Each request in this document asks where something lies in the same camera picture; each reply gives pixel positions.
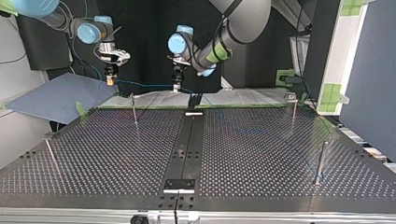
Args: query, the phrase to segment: workbench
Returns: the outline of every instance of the workbench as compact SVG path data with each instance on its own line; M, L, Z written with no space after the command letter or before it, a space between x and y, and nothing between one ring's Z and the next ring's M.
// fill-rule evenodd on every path
M396 175L312 110L292 114L93 111L0 171L0 223L396 222ZM177 180L191 190L169 190Z

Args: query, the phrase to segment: metal rod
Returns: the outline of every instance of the metal rod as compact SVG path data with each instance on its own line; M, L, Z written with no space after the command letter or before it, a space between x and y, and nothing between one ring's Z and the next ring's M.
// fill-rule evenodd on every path
M296 102L294 103L293 122L294 122L294 120L296 119L297 104L298 104L298 101L296 101Z
M132 104L132 109L134 110L134 123L137 124L136 109L134 107L134 93L131 93L131 104Z
M47 144L47 147L49 149L49 153L50 153L52 159L55 160L55 155L53 154L52 147L50 146L50 140L45 140L45 141L46 141L46 144Z
M315 178L315 185L319 184L319 180L321 178L323 179L323 166L324 166L324 160L326 157L326 151L327 151L328 146L329 146L329 142L327 142L327 141L323 142L322 150L321 150L320 157L319 157L318 172L317 172L317 176Z

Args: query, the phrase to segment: perforated metal table surface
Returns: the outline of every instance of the perforated metal table surface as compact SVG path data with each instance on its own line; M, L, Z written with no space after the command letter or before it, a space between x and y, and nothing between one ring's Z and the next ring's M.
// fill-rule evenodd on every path
M0 207L396 213L396 176L299 108L99 110L0 171ZM313 184L324 141L324 176ZM164 194L193 179L193 194Z

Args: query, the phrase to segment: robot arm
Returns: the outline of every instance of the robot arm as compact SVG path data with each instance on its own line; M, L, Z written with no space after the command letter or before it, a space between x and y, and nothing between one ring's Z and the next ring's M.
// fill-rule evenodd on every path
M60 0L12 0L12 3L18 14L43 21L55 30L68 33L71 38L78 36L85 44L97 44L94 53L107 65L108 85L114 85L118 66L131 58L128 52L116 48L114 34L117 30L114 31L110 17L96 16L93 21L72 18L68 6Z
M174 91L183 80L183 71L192 66L198 76L208 77L217 63L232 56L233 50L256 40L264 30L271 11L271 0L209 0L222 14L215 38L204 49L192 41L193 29L179 25L168 42L175 57Z

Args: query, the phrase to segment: white panel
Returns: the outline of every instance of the white panel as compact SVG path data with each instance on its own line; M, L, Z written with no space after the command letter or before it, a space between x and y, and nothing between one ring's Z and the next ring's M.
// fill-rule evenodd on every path
M19 59L24 52L18 31L8 19L0 17L0 63ZM42 85L46 75L31 71L26 57L16 63L0 64L0 106ZM0 108L0 169L40 143L49 131L46 120Z
M0 119L0 169L17 159L23 152L38 145L50 131L47 120L19 113Z
M361 9L359 16L338 17L330 49L329 59L323 77L322 88L326 83L341 84L341 94L345 94L352 64L361 37L361 29L366 17L367 5ZM334 113L319 112L320 115L340 115L343 104L338 104Z
M0 63L19 59L25 52L18 31L3 17L0 17L0 50ZM30 70L26 57L16 63L0 64L0 78L0 101L45 82L42 71Z

